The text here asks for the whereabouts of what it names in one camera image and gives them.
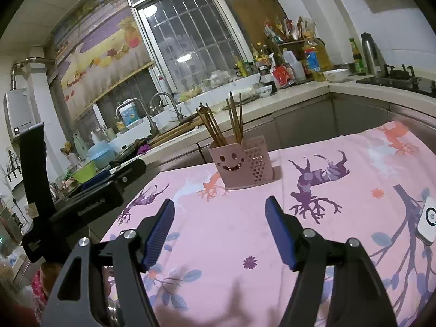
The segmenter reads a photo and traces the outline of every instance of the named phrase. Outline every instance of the wooden chopstick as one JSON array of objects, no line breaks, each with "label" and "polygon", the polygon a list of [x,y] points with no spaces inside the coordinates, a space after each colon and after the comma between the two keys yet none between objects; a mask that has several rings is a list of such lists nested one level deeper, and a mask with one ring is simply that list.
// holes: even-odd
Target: wooden chopstick
[{"label": "wooden chopstick", "polygon": [[222,142],[222,144],[223,144],[223,146],[224,145],[227,145],[227,141],[225,140],[225,137],[224,137],[224,135],[222,134],[222,132],[221,132],[221,129],[219,128],[219,125],[218,125],[218,123],[217,123],[217,121],[215,120],[215,117],[214,117],[214,115],[213,115],[213,113],[212,113],[212,110],[209,108],[209,106],[208,106],[208,104],[206,103],[206,107],[207,107],[207,109],[208,109],[208,111],[210,112],[210,118],[212,119],[212,122],[213,122],[213,124],[215,125],[215,128],[217,129],[217,131],[218,131],[218,137],[221,139],[221,142]]},{"label": "wooden chopstick", "polygon": [[226,99],[225,101],[227,102],[228,115],[230,116],[230,123],[232,123],[233,134],[235,136],[236,142],[238,142],[237,134],[235,133],[235,122],[233,121],[232,109],[230,107],[230,104],[228,103],[228,99]]},{"label": "wooden chopstick", "polygon": [[209,134],[211,135],[213,141],[219,146],[219,141],[215,135],[215,133],[213,132],[210,124],[208,123],[208,120],[201,114],[201,112],[196,108],[195,109],[197,111],[198,116],[201,118],[201,120],[204,123],[204,126],[206,127],[206,129],[208,130]]},{"label": "wooden chopstick", "polygon": [[211,117],[209,116],[208,109],[205,108],[205,107],[203,107],[203,110],[205,110],[205,112],[204,112],[203,115],[204,115],[204,117],[207,119],[207,121],[208,121],[210,127],[212,128],[212,130],[213,130],[213,132],[214,132],[214,134],[215,134],[215,136],[216,136],[216,138],[217,138],[217,140],[218,140],[218,143],[217,143],[218,146],[223,146],[224,143],[223,143],[221,137],[219,136],[219,133],[218,133],[217,128],[215,127],[215,124],[212,122]]},{"label": "wooden chopstick", "polygon": [[244,129],[243,129],[243,97],[241,93],[239,93],[239,119],[241,120],[240,131],[241,131],[241,141],[244,138]]},{"label": "wooden chopstick", "polygon": [[236,106],[235,106],[235,100],[233,99],[233,94],[230,92],[230,104],[232,106],[232,113],[233,113],[233,121],[234,121],[234,129],[233,132],[235,133],[236,141],[240,144],[241,143],[241,134],[240,134],[240,125],[238,120],[238,114],[236,112]]}]

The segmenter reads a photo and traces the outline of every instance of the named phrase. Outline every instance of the ceiling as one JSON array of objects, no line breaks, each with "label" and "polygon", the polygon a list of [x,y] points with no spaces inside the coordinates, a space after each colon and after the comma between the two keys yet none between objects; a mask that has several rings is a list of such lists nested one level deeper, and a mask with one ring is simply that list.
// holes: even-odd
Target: ceiling
[{"label": "ceiling", "polygon": [[0,39],[0,55],[44,46],[53,28],[81,0],[24,0]]}]

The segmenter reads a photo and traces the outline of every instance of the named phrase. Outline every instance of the gas stove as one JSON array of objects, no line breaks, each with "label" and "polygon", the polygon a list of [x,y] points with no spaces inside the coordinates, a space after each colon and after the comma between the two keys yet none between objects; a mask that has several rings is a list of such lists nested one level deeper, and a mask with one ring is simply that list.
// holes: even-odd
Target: gas stove
[{"label": "gas stove", "polygon": [[378,86],[387,86],[400,88],[402,90],[420,93],[436,98],[436,82],[423,77],[416,77],[412,66],[407,67],[411,74],[407,71],[404,64],[403,70],[396,70],[394,66],[384,66],[384,77],[371,76],[362,80],[356,81],[358,84],[369,84]]}]

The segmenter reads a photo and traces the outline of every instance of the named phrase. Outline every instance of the countertop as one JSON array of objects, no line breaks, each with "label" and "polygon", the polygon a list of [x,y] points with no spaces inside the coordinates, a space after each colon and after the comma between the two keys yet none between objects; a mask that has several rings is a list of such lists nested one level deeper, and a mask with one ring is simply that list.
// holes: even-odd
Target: countertop
[{"label": "countertop", "polygon": [[[339,84],[332,84],[327,81],[312,81],[306,84],[279,90],[273,96],[260,98],[244,105],[243,121],[244,123],[251,122],[273,112],[325,95],[329,92],[378,99],[412,108],[436,118],[436,99],[397,88],[356,83],[356,80],[364,77],[353,76],[350,77],[350,81]],[[215,119],[222,131],[231,128],[230,118],[227,111],[217,113]],[[181,151],[182,149],[209,137],[210,135],[207,129],[202,126],[155,147],[146,154],[137,156],[125,164],[138,158],[143,160],[146,164],[152,164],[159,159],[168,158],[172,153]]]}]

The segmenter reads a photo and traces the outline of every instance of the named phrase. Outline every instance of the ceiling light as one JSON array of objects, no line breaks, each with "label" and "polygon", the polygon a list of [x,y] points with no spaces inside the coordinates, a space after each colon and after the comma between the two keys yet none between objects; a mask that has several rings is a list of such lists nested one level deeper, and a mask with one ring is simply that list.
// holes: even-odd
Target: ceiling light
[{"label": "ceiling light", "polygon": [[191,60],[191,59],[192,59],[191,54],[186,54],[186,55],[181,56],[180,58],[178,58],[177,61],[179,63],[184,63],[185,61],[188,61],[188,60]]},{"label": "ceiling light", "polygon": [[145,7],[144,8],[145,17],[149,18],[149,17],[153,16],[157,10],[158,10],[158,8],[156,7],[156,5],[151,5],[151,6]]}]

